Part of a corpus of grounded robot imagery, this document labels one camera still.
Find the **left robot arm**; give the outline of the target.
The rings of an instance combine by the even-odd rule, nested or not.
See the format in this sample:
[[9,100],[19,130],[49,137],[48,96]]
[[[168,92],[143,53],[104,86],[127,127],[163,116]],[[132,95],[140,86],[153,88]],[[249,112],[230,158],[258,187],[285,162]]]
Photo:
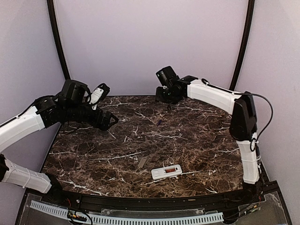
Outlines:
[[[105,83],[90,91],[88,85],[80,81],[66,80],[59,93],[37,98],[22,113],[1,124],[0,150],[57,123],[85,122],[107,131],[119,121],[111,112],[98,107],[109,92]],[[60,183],[53,175],[22,167],[3,154],[0,156],[0,181],[47,194],[55,204],[66,201],[66,193],[60,190]]]

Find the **grey battery cover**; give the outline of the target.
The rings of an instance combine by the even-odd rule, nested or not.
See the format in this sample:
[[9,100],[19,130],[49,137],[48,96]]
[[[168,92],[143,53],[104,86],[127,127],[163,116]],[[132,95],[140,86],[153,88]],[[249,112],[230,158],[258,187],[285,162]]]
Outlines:
[[140,160],[140,162],[138,164],[138,168],[143,168],[144,165],[145,165],[145,163],[146,163],[146,161],[147,161],[147,158],[145,158],[145,157],[141,158],[141,160]]

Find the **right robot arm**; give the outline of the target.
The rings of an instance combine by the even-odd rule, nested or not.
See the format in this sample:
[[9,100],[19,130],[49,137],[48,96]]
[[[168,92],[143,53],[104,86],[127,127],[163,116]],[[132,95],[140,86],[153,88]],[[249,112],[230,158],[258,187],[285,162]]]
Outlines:
[[261,133],[257,131],[257,114],[253,97],[248,91],[241,93],[223,89],[187,75],[179,78],[171,66],[156,72],[161,85],[156,89],[156,100],[177,104],[184,98],[202,101],[217,107],[231,116],[229,133],[236,141],[241,155],[244,183],[254,185],[260,178],[260,153],[258,141]]

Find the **white remote control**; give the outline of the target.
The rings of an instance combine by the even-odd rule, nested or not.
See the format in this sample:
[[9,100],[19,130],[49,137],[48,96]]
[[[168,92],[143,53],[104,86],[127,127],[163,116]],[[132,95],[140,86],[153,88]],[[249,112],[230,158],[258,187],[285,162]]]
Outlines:
[[153,180],[176,177],[177,175],[181,175],[182,173],[183,171],[180,165],[172,165],[151,170]]

